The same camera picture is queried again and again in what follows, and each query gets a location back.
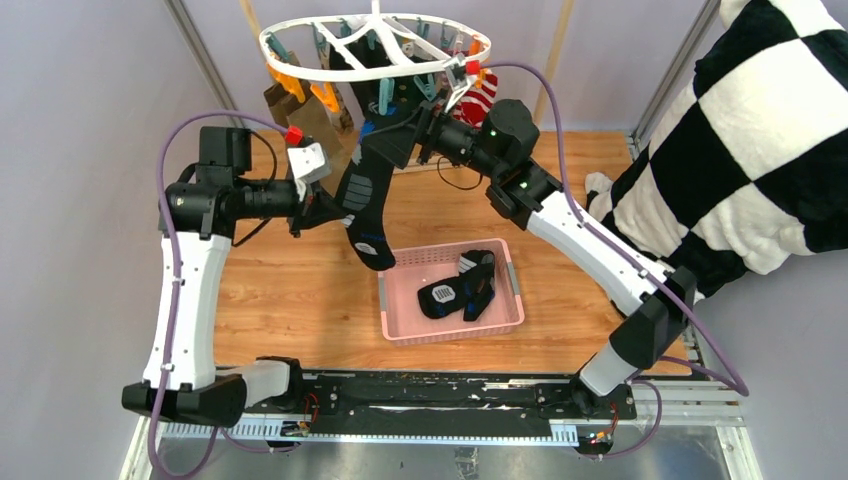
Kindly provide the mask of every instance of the teal clothespin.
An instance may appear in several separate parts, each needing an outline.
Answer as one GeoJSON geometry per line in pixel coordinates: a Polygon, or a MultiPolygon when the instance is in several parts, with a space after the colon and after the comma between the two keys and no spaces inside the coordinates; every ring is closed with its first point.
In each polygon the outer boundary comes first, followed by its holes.
{"type": "Polygon", "coordinates": [[[451,35],[450,39],[448,39],[445,36],[445,22],[442,22],[442,33],[439,36],[439,39],[441,40],[441,43],[442,43],[442,50],[447,50],[448,48],[450,48],[451,45],[453,45],[454,39],[456,39],[455,33],[453,35],[451,35]]]}
{"type": "Polygon", "coordinates": [[[377,48],[377,32],[368,30],[368,33],[365,34],[365,39],[368,40],[368,48],[371,50],[377,48]]]}
{"type": "Polygon", "coordinates": [[[415,27],[415,34],[424,40],[430,36],[430,24],[424,23],[424,20],[421,20],[421,17],[418,17],[418,25],[415,27]]]}
{"type": "Polygon", "coordinates": [[[415,82],[415,86],[418,87],[418,90],[421,90],[421,93],[424,94],[428,101],[432,102],[436,98],[436,81],[433,79],[432,73],[427,74],[427,83],[421,80],[420,75],[416,75],[412,81],[415,82]]]}
{"type": "Polygon", "coordinates": [[[265,43],[268,45],[268,48],[271,49],[272,52],[276,53],[280,60],[284,62],[289,62],[289,52],[286,50],[286,47],[283,46],[282,43],[277,39],[277,36],[269,34],[265,37],[265,43]]]}
{"type": "Polygon", "coordinates": [[[385,115],[389,112],[389,102],[392,100],[395,92],[394,78],[380,79],[380,98],[377,103],[377,112],[380,115],[385,115]]]}
{"type": "Polygon", "coordinates": [[[327,39],[318,33],[318,27],[316,27],[314,23],[312,24],[312,39],[315,40],[315,48],[319,52],[323,51],[324,48],[327,47],[327,39]]]}
{"type": "Polygon", "coordinates": [[[341,21],[342,21],[342,30],[341,30],[342,36],[343,37],[349,37],[350,35],[353,34],[353,29],[350,28],[350,24],[347,23],[347,20],[341,19],[341,21]]]}

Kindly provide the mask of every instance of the clothespin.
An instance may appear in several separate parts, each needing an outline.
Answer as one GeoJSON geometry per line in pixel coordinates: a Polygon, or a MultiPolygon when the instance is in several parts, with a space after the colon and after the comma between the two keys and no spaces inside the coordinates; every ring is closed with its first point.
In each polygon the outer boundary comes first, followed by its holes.
{"type": "Polygon", "coordinates": [[[475,36],[474,39],[471,41],[471,48],[468,49],[468,56],[470,57],[472,55],[477,55],[482,49],[483,42],[477,40],[477,37],[475,36]]]}
{"type": "Polygon", "coordinates": [[[377,32],[368,30],[368,33],[365,34],[365,39],[368,40],[368,48],[371,50],[377,48],[377,32]]]}
{"type": "Polygon", "coordinates": [[[312,24],[312,39],[315,41],[315,48],[319,52],[323,51],[327,46],[327,39],[318,33],[318,27],[316,27],[314,23],[312,24]]]}
{"type": "Polygon", "coordinates": [[[288,63],[291,61],[289,58],[289,52],[286,50],[286,47],[283,46],[282,43],[277,39],[277,36],[273,33],[269,34],[265,37],[265,44],[268,45],[268,49],[277,54],[277,57],[281,58],[284,62],[288,63]]]}
{"type": "Polygon", "coordinates": [[[350,28],[350,24],[347,23],[347,20],[342,18],[341,21],[342,21],[342,30],[341,30],[342,36],[343,37],[349,37],[350,35],[353,34],[353,29],[350,28]]]}
{"type": "Polygon", "coordinates": [[[462,37],[461,33],[454,35],[454,36],[456,37],[456,40],[454,40],[454,42],[453,42],[453,54],[456,55],[458,53],[462,53],[463,37],[462,37]]]}
{"type": "Polygon", "coordinates": [[[456,34],[454,34],[450,39],[445,36],[445,22],[442,22],[442,33],[439,35],[439,40],[441,41],[442,50],[447,50],[450,48],[453,43],[454,38],[456,38],[456,34]]]}
{"type": "Polygon", "coordinates": [[[481,68],[480,73],[477,74],[477,81],[474,82],[474,86],[477,88],[483,88],[483,81],[486,80],[486,75],[489,73],[488,68],[481,68]]]}
{"type": "Polygon", "coordinates": [[[300,80],[274,70],[271,65],[267,63],[265,66],[268,67],[268,71],[271,72],[271,77],[279,82],[287,92],[294,95],[298,102],[303,103],[306,101],[306,95],[303,93],[303,87],[300,86],[300,80]]]}
{"type": "Polygon", "coordinates": [[[309,87],[309,90],[312,91],[318,100],[321,100],[321,103],[323,103],[328,110],[333,113],[339,113],[339,100],[336,98],[336,94],[333,93],[332,84],[327,82],[324,84],[324,88],[322,89],[319,85],[313,83],[309,87]]]}
{"type": "Polygon", "coordinates": [[[427,83],[424,83],[419,75],[416,75],[412,81],[415,82],[415,86],[418,87],[418,90],[421,90],[427,100],[432,102],[436,98],[436,81],[433,79],[432,73],[427,74],[427,83]]]}
{"type": "Polygon", "coordinates": [[[395,91],[394,78],[380,79],[380,98],[377,103],[377,112],[380,115],[386,115],[389,112],[389,102],[392,100],[395,91]]]}
{"type": "Polygon", "coordinates": [[[418,24],[415,26],[415,34],[424,40],[427,40],[427,37],[430,36],[430,24],[424,23],[424,20],[421,20],[421,17],[418,17],[418,24]]]}

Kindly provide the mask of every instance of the black cable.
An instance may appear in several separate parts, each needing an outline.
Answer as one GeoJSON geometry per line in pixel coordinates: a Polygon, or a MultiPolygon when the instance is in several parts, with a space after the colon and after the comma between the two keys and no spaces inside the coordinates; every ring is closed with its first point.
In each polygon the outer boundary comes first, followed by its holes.
{"type": "Polygon", "coordinates": [[[385,133],[385,132],[391,132],[392,130],[397,130],[397,129],[399,129],[399,128],[403,128],[403,127],[405,127],[406,125],[408,125],[409,123],[411,123],[411,122],[412,122],[412,120],[414,120],[414,119],[415,119],[415,117],[416,117],[417,115],[418,115],[418,109],[414,110],[414,111],[412,112],[412,115],[410,115],[410,116],[406,117],[406,118],[405,118],[404,120],[402,120],[400,123],[395,123],[394,125],[389,125],[388,127],[383,127],[383,128],[381,128],[380,130],[373,130],[373,131],[368,132],[368,133],[366,133],[365,135],[363,135],[363,136],[362,136],[362,138],[365,138],[365,137],[367,137],[368,135],[373,135],[373,134],[375,134],[375,133],[385,133]]]}
{"type": "Polygon", "coordinates": [[[180,178],[177,179],[179,183],[188,183],[191,180],[191,177],[194,176],[194,172],[197,171],[197,162],[189,163],[186,168],[183,169],[183,173],[180,174],[180,178]]]}
{"type": "MultiPolygon", "coordinates": [[[[277,178],[277,165],[278,165],[277,152],[274,150],[274,147],[271,146],[271,142],[266,140],[265,137],[263,137],[262,135],[260,135],[259,133],[255,132],[253,130],[250,131],[250,134],[253,135],[254,137],[256,137],[257,139],[259,139],[260,142],[264,143],[265,146],[268,147],[268,151],[271,152],[271,159],[274,162],[274,167],[271,170],[271,176],[268,177],[268,180],[266,180],[264,182],[264,185],[263,185],[266,188],[270,187],[271,182],[273,182],[277,178]]],[[[260,182],[257,182],[257,181],[248,180],[246,178],[239,178],[239,180],[241,180],[242,182],[244,182],[248,185],[250,185],[250,184],[255,185],[257,183],[260,183],[260,182]]],[[[245,243],[247,243],[248,240],[250,240],[251,238],[256,236],[257,233],[262,231],[262,229],[265,228],[265,226],[268,225],[269,223],[271,223],[270,218],[263,219],[261,222],[259,222],[259,225],[257,225],[253,230],[248,232],[248,234],[245,235],[241,240],[233,242],[233,247],[236,248],[236,247],[240,247],[240,246],[244,245],[245,243]]]]}
{"type": "Polygon", "coordinates": [[[265,139],[259,133],[251,130],[250,134],[254,137],[258,138],[260,142],[264,143],[268,150],[271,151],[271,159],[274,161],[274,168],[271,170],[271,176],[268,177],[268,180],[265,182],[265,186],[270,186],[271,182],[273,182],[277,178],[277,152],[274,150],[274,147],[271,146],[271,142],[265,139]]]}
{"type": "Polygon", "coordinates": [[[239,240],[239,241],[237,241],[237,242],[233,242],[233,247],[240,247],[240,246],[244,245],[245,243],[247,243],[247,241],[248,241],[248,240],[250,240],[251,238],[253,238],[253,237],[254,237],[254,235],[256,235],[256,234],[257,234],[257,233],[259,233],[259,232],[260,232],[263,228],[265,228],[265,225],[268,225],[269,223],[271,223],[271,219],[270,219],[270,218],[266,218],[266,219],[262,220],[261,222],[259,222],[259,225],[257,225],[257,226],[256,226],[256,228],[254,228],[253,230],[251,230],[251,231],[250,231],[250,233],[248,233],[247,235],[245,235],[245,236],[244,236],[241,240],[239,240]]]}
{"type": "Polygon", "coordinates": [[[441,178],[443,182],[447,183],[451,187],[456,188],[458,190],[468,191],[468,190],[474,190],[475,188],[479,187],[481,183],[483,183],[483,174],[482,173],[480,174],[480,178],[477,180],[477,184],[474,185],[473,187],[460,187],[459,185],[456,185],[455,183],[449,182],[448,179],[445,178],[444,175],[442,175],[442,168],[441,168],[442,167],[442,160],[446,160],[445,157],[442,156],[442,157],[439,157],[438,160],[436,160],[436,171],[439,172],[439,178],[441,178]]]}

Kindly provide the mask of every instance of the orange clothespin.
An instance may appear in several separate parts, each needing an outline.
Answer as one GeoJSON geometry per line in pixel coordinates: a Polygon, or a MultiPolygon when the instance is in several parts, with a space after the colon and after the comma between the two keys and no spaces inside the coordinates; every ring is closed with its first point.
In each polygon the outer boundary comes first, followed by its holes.
{"type": "Polygon", "coordinates": [[[477,37],[474,37],[474,40],[471,42],[471,48],[468,49],[468,56],[477,55],[480,53],[480,50],[483,49],[483,42],[477,40],[477,37]]]}
{"type": "Polygon", "coordinates": [[[274,70],[270,64],[266,63],[265,66],[268,67],[268,71],[271,72],[271,78],[279,82],[287,92],[294,95],[298,102],[303,103],[306,101],[306,94],[303,93],[303,87],[300,86],[300,80],[274,70]]]}
{"type": "MultiPolygon", "coordinates": [[[[474,36],[474,39],[471,42],[471,48],[468,49],[468,56],[477,55],[480,51],[483,50],[483,42],[477,39],[477,36],[474,36]]],[[[480,88],[483,86],[483,80],[486,79],[486,73],[488,70],[485,68],[480,69],[480,73],[477,74],[477,81],[474,82],[474,86],[480,88]]]]}
{"type": "Polygon", "coordinates": [[[322,89],[319,85],[313,83],[309,90],[312,91],[312,94],[315,95],[318,100],[321,100],[321,103],[327,107],[333,113],[339,113],[339,101],[336,98],[336,94],[333,93],[333,86],[328,82],[324,84],[324,88],[322,89]]]}
{"type": "Polygon", "coordinates": [[[483,80],[486,79],[486,74],[489,73],[488,68],[481,68],[480,73],[477,74],[477,81],[474,82],[474,86],[477,88],[483,88],[483,80]]]}

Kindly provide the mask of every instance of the red connector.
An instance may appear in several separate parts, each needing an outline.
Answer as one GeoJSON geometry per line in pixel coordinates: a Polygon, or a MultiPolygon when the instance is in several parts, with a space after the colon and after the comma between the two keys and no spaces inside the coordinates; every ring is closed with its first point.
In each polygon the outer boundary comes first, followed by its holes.
{"type": "Polygon", "coordinates": [[[468,75],[477,75],[480,73],[480,61],[472,60],[465,63],[465,73],[468,75]]]}
{"type": "Polygon", "coordinates": [[[296,147],[300,145],[301,140],[303,140],[303,130],[297,127],[289,127],[289,131],[286,133],[286,143],[296,147]]]}

